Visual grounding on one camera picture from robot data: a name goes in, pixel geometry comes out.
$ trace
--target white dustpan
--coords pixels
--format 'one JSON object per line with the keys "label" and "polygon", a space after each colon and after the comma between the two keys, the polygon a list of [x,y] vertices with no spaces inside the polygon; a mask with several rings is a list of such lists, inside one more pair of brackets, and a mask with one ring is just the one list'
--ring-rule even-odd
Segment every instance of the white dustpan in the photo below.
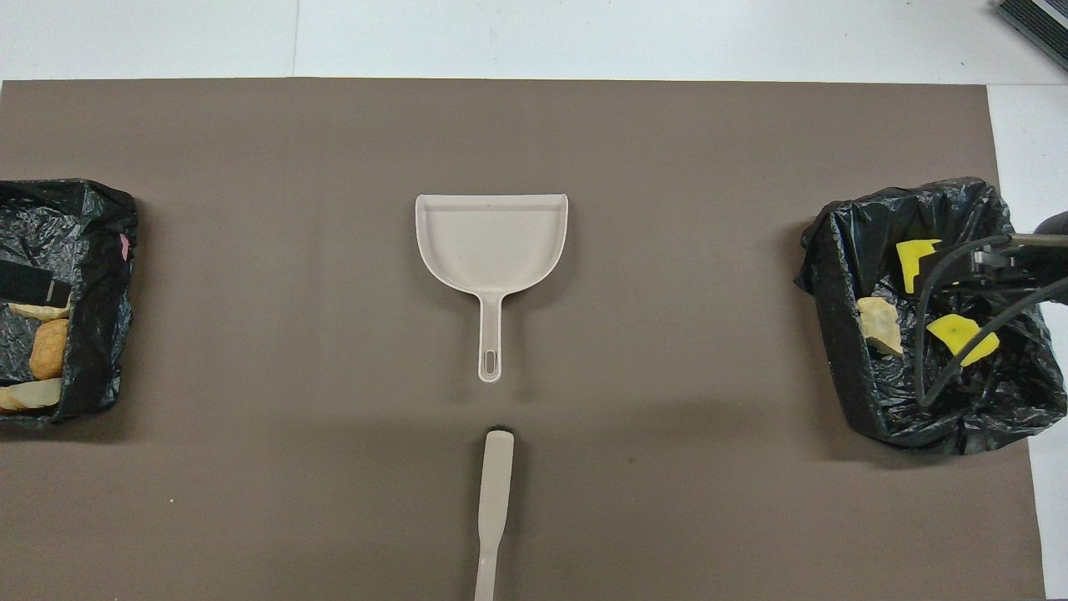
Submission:
{"label": "white dustpan", "polygon": [[556,266],[567,195],[438,195],[415,199],[419,252],[439,280],[478,297],[478,378],[501,379],[501,303]]}

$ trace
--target white plastic handle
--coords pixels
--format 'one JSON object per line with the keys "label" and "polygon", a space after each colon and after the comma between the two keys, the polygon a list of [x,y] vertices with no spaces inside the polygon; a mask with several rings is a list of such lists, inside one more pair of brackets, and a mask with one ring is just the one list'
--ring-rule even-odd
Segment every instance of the white plastic handle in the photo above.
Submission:
{"label": "white plastic handle", "polygon": [[501,304],[504,296],[478,297],[478,379],[492,384],[501,379]]}
{"label": "white plastic handle", "polygon": [[512,488],[512,456],[515,438],[504,430],[486,434],[482,459],[482,491],[478,495],[478,575],[474,601],[493,601],[497,581],[497,550],[504,535]]}

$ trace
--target yellow sponge piece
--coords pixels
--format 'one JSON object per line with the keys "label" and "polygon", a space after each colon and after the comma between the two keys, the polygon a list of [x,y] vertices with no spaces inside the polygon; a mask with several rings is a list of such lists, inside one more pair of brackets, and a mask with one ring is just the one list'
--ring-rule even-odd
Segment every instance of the yellow sponge piece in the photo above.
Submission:
{"label": "yellow sponge piece", "polygon": [[915,292],[915,279],[920,274],[920,257],[934,253],[934,243],[941,239],[910,239],[897,242],[897,257],[901,260],[906,294]]}
{"label": "yellow sponge piece", "polygon": [[[956,355],[964,348],[964,345],[968,345],[979,333],[979,325],[975,323],[975,320],[949,314],[927,325],[927,332],[944,343],[949,348],[949,352]],[[960,366],[970,366],[993,353],[998,349],[998,335],[993,333],[988,334],[983,339],[983,343],[979,343],[979,346],[972,349],[972,352],[964,358]]]}

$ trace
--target black object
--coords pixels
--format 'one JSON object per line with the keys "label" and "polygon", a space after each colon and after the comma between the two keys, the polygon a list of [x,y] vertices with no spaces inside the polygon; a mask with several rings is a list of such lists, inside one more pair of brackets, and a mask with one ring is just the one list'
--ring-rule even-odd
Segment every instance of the black object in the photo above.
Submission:
{"label": "black object", "polygon": [[[927,408],[915,398],[913,331],[916,299],[904,291],[895,244],[940,238],[956,244],[1012,233],[1008,207],[975,177],[886,188],[827,205],[803,236],[804,264],[796,282],[816,299],[823,346],[850,428],[889,445],[933,454],[972,454],[1036,434],[1068,410],[1064,380],[1037,307],[998,331],[992,355],[963,369]],[[870,350],[860,332],[857,298],[880,296],[896,306],[904,358]],[[948,314],[985,325],[1015,298],[968,292],[931,298],[924,323]],[[949,364],[942,345],[928,345],[924,373]]]}
{"label": "black object", "polygon": [[0,260],[0,298],[9,303],[66,307],[70,284],[56,281],[48,269]]}
{"label": "black object", "polygon": [[[920,273],[914,284],[921,287],[917,314],[926,314],[931,294],[936,290],[939,294],[999,294],[1005,299],[1020,297],[954,355],[926,393],[924,364],[913,362],[912,379],[920,407],[926,408],[934,402],[968,354],[989,334],[1043,300],[1068,302],[1066,224],[1068,211],[1042,221],[1034,234],[1000,234],[949,246],[939,242],[941,248],[938,251],[920,258]],[[924,326],[916,321],[913,331],[914,355],[918,357],[924,355]]]}
{"label": "black object", "polygon": [[998,14],[1024,37],[1068,68],[1068,0],[1005,0]]}
{"label": "black object", "polygon": [[[73,303],[59,405],[0,422],[40,428],[115,404],[136,246],[137,206],[124,191],[88,179],[0,181],[0,260],[51,271],[70,283]],[[40,326],[0,307],[0,384],[33,380]]]}
{"label": "black object", "polygon": [[[969,294],[1027,294],[1068,275],[1068,211],[1042,221],[1033,234],[994,236],[961,244],[939,242],[936,252],[920,257],[920,273],[915,289],[927,286],[927,280],[938,269],[940,275],[931,284],[938,291]],[[1051,298],[1068,304],[1068,295]]]}

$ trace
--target dustpan handle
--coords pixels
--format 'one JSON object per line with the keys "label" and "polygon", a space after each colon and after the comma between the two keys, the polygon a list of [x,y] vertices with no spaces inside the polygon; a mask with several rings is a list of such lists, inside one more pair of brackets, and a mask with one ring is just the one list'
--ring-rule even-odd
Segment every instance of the dustpan handle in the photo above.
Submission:
{"label": "dustpan handle", "polygon": [[501,379],[501,303],[504,296],[480,296],[478,379],[491,384]]}

